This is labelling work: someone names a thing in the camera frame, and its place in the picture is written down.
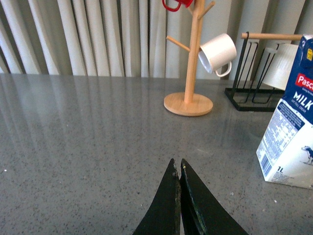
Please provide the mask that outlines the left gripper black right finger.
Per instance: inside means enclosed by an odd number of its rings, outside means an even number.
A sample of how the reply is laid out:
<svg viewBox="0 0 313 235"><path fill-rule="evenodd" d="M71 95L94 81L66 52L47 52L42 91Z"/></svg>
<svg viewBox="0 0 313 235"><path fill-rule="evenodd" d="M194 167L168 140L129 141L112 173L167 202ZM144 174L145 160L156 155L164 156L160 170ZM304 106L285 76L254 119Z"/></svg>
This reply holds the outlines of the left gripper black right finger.
<svg viewBox="0 0 313 235"><path fill-rule="evenodd" d="M246 235L187 160L181 160L181 216L186 235Z"/></svg>

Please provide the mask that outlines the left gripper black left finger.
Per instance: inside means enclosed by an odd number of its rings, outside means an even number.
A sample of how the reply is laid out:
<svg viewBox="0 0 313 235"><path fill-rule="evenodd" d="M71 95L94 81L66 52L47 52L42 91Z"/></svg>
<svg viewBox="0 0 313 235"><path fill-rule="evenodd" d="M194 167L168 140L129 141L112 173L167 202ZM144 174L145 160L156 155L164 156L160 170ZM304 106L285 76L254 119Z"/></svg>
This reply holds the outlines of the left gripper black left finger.
<svg viewBox="0 0 313 235"><path fill-rule="evenodd" d="M171 159L154 199L134 235L179 235L181 187L175 160Z"/></svg>

